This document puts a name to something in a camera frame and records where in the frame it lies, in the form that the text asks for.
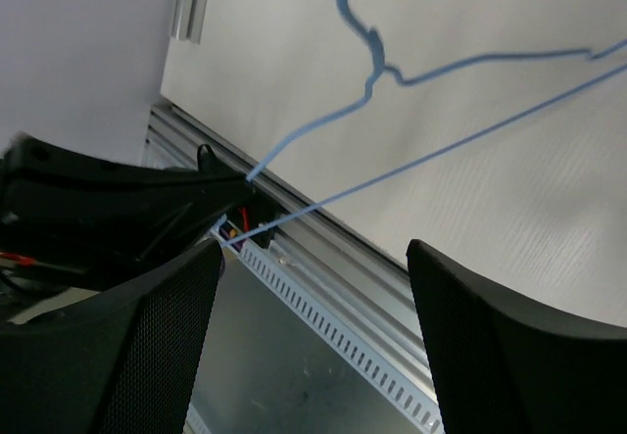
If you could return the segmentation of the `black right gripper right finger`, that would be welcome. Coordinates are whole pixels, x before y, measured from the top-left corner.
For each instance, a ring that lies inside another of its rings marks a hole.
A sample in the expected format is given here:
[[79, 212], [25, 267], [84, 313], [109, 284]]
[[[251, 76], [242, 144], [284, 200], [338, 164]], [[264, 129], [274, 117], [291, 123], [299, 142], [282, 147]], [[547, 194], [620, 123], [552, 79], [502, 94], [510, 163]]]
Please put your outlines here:
[[446, 432], [625, 432], [625, 328], [545, 305], [417, 239], [407, 259]]

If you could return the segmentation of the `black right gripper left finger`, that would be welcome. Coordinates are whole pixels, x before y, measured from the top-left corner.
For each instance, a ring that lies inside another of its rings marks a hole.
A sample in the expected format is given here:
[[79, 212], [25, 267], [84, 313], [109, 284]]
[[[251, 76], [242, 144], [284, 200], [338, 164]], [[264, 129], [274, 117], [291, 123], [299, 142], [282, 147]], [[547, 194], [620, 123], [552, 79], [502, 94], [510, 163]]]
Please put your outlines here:
[[222, 262], [207, 239], [88, 299], [2, 323], [2, 432], [182, 432]]

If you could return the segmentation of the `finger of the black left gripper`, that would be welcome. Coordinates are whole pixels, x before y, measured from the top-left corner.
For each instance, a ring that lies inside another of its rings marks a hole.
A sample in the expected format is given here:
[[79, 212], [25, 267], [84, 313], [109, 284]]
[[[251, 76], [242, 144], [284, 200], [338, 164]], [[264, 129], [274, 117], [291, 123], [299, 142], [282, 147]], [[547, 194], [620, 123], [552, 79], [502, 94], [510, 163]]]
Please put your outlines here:
[[1, 160], [1, 265], [28, 277], [132, 277], [253, 194], [241, 174], [134, 167], [21, 136]]

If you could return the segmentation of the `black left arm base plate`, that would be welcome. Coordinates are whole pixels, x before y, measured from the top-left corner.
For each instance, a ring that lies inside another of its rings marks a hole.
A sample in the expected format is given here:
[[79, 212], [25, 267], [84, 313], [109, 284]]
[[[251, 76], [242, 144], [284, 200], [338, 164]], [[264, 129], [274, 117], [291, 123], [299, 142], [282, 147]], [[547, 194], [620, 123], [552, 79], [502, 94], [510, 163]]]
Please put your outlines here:
[[[201, 144], [197, 149], [199, 172], [211, 176], [237, 175], [237, 172], [217, 158], [209, 144]], [[257, 188], [252, 189], [252, 197], [230, 209], [217, 228], [218, 235], [224, 240], [237, 237], [259, 226], [273, 221], [283, 213], [283, 209]]]

